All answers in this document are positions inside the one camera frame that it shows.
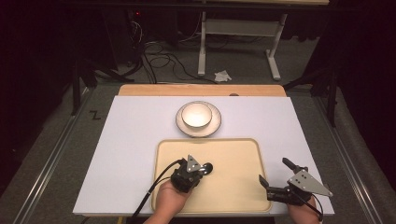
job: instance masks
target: person's right hand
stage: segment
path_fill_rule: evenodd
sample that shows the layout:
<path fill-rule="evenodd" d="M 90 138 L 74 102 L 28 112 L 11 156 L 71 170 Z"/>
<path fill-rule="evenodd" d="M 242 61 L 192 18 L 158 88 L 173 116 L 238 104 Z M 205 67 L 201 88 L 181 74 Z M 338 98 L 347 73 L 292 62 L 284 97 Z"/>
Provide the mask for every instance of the person's right hand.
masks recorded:
<path fill-rule="evenodd" d="M 314 197 L 308 201 L 316 207 Z M 319 224 L 318 214 L 305 204 L 302 206 L 288 204 L 289 215 L 296 224 Z"/>

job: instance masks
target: white tabletop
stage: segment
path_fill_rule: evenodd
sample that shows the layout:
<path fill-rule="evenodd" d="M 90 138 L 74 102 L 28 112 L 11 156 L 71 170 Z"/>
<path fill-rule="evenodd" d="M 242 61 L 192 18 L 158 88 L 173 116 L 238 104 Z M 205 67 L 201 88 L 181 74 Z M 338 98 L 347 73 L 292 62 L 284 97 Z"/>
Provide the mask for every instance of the white tabletop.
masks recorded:
<path fill-rule="evenodd" d="M 158 144 L 164 139 L 189 138 L 176 126 L 176 113 L 192 101 L 209 102 L 221 113 L 221 126 L 210 138 L 253 138 L 258 142 L 270 186 L 286 187 L 293 176 L 282 163 L 284 157 L 307 166 L 321 181 L 289 97 L 116 96 L 73 213 L 130 216 L 152 184 Z M 318 198 L 324 214 L 332 215 L 329 198 Z M 148 201 L 141 214 L 151 213 Z M 262 215 L 283 214 L 287 214 L 286 205 L 273 203 L 269 213 Z"/>

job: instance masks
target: gray carpet floor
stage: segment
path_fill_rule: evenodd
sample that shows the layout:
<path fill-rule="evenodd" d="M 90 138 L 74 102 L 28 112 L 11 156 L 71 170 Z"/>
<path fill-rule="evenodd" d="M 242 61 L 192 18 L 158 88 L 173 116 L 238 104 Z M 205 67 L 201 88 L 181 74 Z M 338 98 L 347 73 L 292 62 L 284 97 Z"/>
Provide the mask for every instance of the gray carpet floor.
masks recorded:
<path fill-rule="evenodd" d="M 214 80 L 214 73 L 226 70 L 232 80 L 226 84 L 286 84 L 299 77 L 317 41 L 298 42 L 295 39 L 282 40 L 276 52 L 281 81 L 273 81 L 263 51 L 269 39 L 251 41 L 249 38 L 235 39 L 222 48 L 220 41 L 209 43 L 207 50 L 206 76 Z M 156 65 L 158 82 L 208 83 L 190 79 L 183 68 L 174 68 L 164 53 L 172 53 L 184 64 L 189 74 L 197 71 L 198 46 L 190 43 L 178 49 L 155 44 L 147 52 L 151 64 Z M 138 83 L 150 83 L 144 69 L 131 76 Z M 82 181 L 90 165 L 93 152 L 106 122 L 112 100 L 117 95 L 121 83 L 98 79 L 95 89 L 87 89 L 83 94 L 83 105 L 76 116 L 72 112 L 72 92 L 64 95 L 63 103 L 43 124 L 32 149 L 26 156 L 20 170 L 0 199 L 0 223 L 80 223 L 84 217 L 73 215 Z M 324 223 L 396 223 L 393 210 L 396 208 L 395 193 L 381 173 L 373 156 L 364 144 L 353 118 L 347 111 L 342 93 L 337 94 L 335 110 L 336 128 L 329 125 L 323 116 L 324 98 L 311 97 L 310 86 L 298 86 L 287 92 L 291 98 L 299 121 L 303 127 L 306 141 L 318 166 L 323 182 L 334 193 L 331 198 L 334 216 L 325 217 Z M 97 111 L 92 119 L 92 111 Z M 49 167 L 48 158 L 58 152 L 58 160 L 50 164 L 48 181 L 39 182 L 42 190 L 35 200 L 24 206 L 31 189 L 40 177 L 43 167 Z M 365 189 L 360 196 L 359 189 Z M 288 217 L 276 217 L 276 223 L 291 223 Z M 179 220 L 177 223 L 191 223 Z M 226 219 L 210 219 L 205 223 L 230 223 Z M 116 217 L 93 217 L 87 223 L 117 223 Z M 262 218 L 241 218 L 238 223 L 264 223 Z"/>

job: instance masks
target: white desk frame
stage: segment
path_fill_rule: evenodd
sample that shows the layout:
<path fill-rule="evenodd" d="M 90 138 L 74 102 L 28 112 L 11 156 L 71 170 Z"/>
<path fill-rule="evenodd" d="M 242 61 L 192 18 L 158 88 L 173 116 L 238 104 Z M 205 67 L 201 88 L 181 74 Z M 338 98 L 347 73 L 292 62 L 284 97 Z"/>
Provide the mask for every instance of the white desk frame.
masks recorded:
<path fill-rule="evenodd" d="M 271 0 L 223 0 L 224 2 L 249 2 L 249 3 L 280 3 L 280 4 L 305 4 L 305 5 L 327 5 L 328 1 L 271 1 Z M 275 53 L 280 40 L 280 36 L 285 26 L 288 14 L 282 14 L 279 21 L 239 21 L 239 20 L 213 20 L 206 19 L 206 12 L 202 13 L 202 31 L 201 31 L 201 47 L 198 60 L 198 76 L 205 75 L 206 64 L 206 34 L 211 35 L 250 35 L 250 36 L 272 36 L 274 38 L 271 49 L 265 51 L 267 61 L 270 65 L 271 74 L 274 80 L 281 79 L 279 70 L 277 69 Z"/>

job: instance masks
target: white plate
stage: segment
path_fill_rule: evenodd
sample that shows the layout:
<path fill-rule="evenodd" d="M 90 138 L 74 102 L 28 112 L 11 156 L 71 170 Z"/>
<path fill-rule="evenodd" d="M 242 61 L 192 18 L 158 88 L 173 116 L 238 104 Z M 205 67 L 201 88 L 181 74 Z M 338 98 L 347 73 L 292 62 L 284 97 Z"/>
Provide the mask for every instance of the white plate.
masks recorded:
<path fill-rule="evenodd" d="M 202 126 L 202 127 L 191 127 L 190 125 L 186 124 L 182 118 L 182 113 L 184 108 L 186 108 L 189 105 L 192 104 L 202 104 L 206 105 L 209 107 L 209 109 L 212 112 L 212 118 L 209 121 L 208 124 Z M 221 124 L 221 114 L 219 110 L 213 106 L 212 104 L 204 101 L 194 101 L 191 103 L 188 103 L 186 105 L 183 105 L 178 111 L 176 115 L 176 124 L 177 127 L 185 134 L 191 136 L 191 137 L 206 137 L 209 136 L 210 134 L 214 133 L 220 126 Z"/>

